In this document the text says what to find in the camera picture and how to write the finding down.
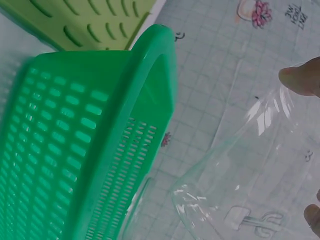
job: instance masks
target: plastic bottle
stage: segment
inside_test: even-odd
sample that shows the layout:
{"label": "plastic bottle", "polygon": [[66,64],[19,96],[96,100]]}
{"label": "plastic bottle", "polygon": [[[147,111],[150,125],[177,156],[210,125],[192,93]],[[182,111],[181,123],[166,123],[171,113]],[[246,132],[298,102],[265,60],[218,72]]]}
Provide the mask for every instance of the plastic bottle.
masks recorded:
{"label": "plastic bottle", "polygon": [[197,240],[319,239],[304,210],[318,202],[320,99],[281,86],[243,120],[172,186],[182,222]]}

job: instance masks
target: finger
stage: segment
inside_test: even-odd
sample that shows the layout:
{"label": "finger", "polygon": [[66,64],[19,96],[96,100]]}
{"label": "finger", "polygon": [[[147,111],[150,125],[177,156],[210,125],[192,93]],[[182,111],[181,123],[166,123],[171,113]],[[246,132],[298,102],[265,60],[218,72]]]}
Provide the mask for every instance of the finger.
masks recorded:
{"label": "finger", "polygon": [[303,96],[320,97],[320,57],[298,67],[287,67],[279,72],[283,85]]}
{"label": "finger", "polygon": [[311,204],[305,208],[303,215],[311,230],[320,238],[320,208]]}

